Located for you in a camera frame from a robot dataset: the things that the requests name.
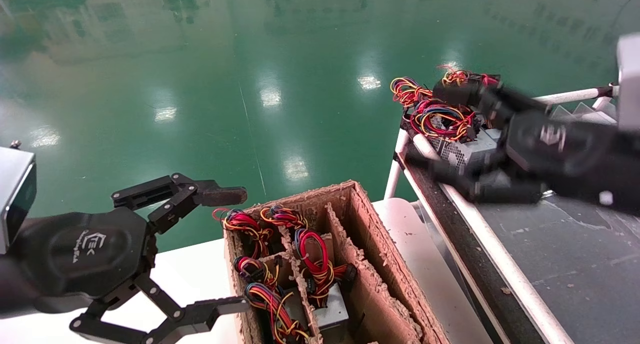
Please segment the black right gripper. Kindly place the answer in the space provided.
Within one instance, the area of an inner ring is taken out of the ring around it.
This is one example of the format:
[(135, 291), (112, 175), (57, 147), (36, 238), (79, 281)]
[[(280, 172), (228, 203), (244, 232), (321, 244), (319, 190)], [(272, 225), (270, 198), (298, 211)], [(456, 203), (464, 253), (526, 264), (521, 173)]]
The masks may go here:
[(550, 106), (492, 76), (435, 84), (433, 96), (479, 113), (505, 129), (505, 149), (456, 168), (407, 152), (405, 162), (470, 203), (535, 204), (546, 189), (558, 196), (638, 215), (639, 134), (611, 124), (554, 120)]

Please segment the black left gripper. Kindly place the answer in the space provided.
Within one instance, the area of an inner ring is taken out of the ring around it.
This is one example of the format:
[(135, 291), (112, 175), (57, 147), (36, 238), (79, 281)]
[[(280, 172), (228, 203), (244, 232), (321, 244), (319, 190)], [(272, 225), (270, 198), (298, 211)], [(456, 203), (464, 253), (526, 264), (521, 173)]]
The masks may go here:
[[(244, 187), (221, 187), (215, 180), (174, 173), (110, 197), (117, 208), (110, 212), (26, 219), (11, 245), (12, 313), (66, 313), (89, 306), (69, 325), (87, 340), (176, 343), (211, 331), (220, 316), (249, 310), (244, 296), (179, 306), (150, 278), (157, 244), (147, 226), (164, 234), (199, 205), (240, 205), (248, 198)], [(156, 203), (162, 205), (147, 222), (134, 212)], [(138, 291), (165, 314), (158, 327), (146, 332), (103, 321), (107, 310), (125, 303), (125, 293)]]

